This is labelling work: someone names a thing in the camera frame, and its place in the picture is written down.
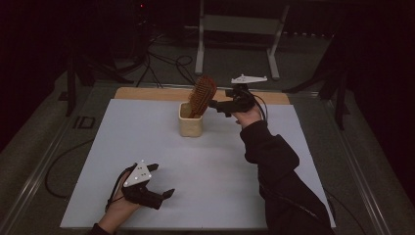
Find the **sleeve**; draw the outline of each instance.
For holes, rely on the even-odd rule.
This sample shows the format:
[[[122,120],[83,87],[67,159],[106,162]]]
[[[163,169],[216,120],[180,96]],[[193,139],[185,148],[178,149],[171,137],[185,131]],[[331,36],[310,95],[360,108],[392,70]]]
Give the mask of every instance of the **sleeve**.
[[[300,159],[281,135],[263,120],[241,131],[245,158],[258,167],[259,194],[265,200],[270,234],[334,234],[326,207],[294,169]]]
[[[98,223],[95,223],[88,235],[111,235],[106,230],[102,229]]]

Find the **cup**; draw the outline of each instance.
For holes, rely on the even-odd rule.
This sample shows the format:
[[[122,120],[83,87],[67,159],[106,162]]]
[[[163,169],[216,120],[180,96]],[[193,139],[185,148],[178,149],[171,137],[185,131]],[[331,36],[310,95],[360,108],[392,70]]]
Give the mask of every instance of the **cup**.
[[[189,103],[181,103],[179,107],[179,131],[183,137],[199,137],[203,132],[203,116],[189,118],[192,109]]]

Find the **metal stand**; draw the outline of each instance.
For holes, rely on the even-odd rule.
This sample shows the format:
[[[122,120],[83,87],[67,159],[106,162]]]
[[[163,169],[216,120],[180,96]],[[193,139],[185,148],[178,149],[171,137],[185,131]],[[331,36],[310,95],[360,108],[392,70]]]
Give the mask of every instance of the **metal stand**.
[[[82,85],[85,86],[93,86],[95,83],[95,79],[91,74],[91,68],[95,71],[100,71],[106,75],[108,75],[111,79],[119,83],[133,83],[134,81],[127,80],[122,76],[116,74],[116,72],[109,70],[105,66],[97,63],[93,59],[89,58],[86,55],[81,55],[79,50],[67,40],[67,44],[69,47],[69,55],[68,55],[68,73],[67,73],[67,80],[68,80],[68,92],[66,93],[66,97],[62,97],[61,100],[68,101],[68,108],[67,108],[67,117],[69,117],[76,106],[76,76],[79,77],[80,82]]]
[[[324,85],[320,89],[318,96],[322,100],[330,100],[334,93],[337,90],[337,100],[336,100],[336,111],[335,111],[335,120],[341,130],[344,130],[343,125],[343,115],[345,111],[345,95],[346,95],[346,83],[347,83],[347,73],[348,67],[344,65],[339,65],[337,68],[326,69],[323,71],[318,71],[314,76],[290,89],[283,89],[284,93],[297,93],[302,91],[302,89],[317,83],[319,81],[325,80]]]
[[[266,54],[268,57],[269,67],[271,70],[271,77],[273,79],[280,78],[277,63],[275,61],[275,51],[277,49],[278,42],[280,41],[284,28],[284,22],[288,15],[290,6],[285,6],[280,20],[273,20],[205,15],[205,1],[201,0],[200,4],[201,5],[199,16],[199,46],[198,55],[196,57],[195,74],[201,75],[203,73],[205,56],[204,32],[205,30],[213,30],[274,35],[274,42],[272,46],[269,49],[267,49]]]

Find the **brush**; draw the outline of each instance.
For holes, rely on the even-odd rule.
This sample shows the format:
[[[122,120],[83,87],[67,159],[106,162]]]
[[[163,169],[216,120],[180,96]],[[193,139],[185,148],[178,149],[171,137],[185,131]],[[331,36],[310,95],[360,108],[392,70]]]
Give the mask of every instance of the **brush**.
[[[189,95],[189,104],[191,113],[189,118],[198,118],[202,116],[208,108],[208,102],[216,93],[216,83],[209,76],[201,76],[193,87]]]

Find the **white tabletop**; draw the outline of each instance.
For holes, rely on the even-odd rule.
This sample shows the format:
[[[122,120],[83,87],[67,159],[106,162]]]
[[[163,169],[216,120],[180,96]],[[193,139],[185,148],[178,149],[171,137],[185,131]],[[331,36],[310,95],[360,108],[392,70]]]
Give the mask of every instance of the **white tabletop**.
[[[175,192],[159,210],[142,208],[127,229],[264,229],[264,202],[256,165],[246,162],[241,127],[233,117],[207,109],[201,137],[181,137],[176,101],[111,100],[61,223],[89,228],[104,214],[119,174],[144,160],[159,164],[147,185]],[[300,156],[296,172],[330,213],[300,123],[291,105],[268,105],[269,129]]]

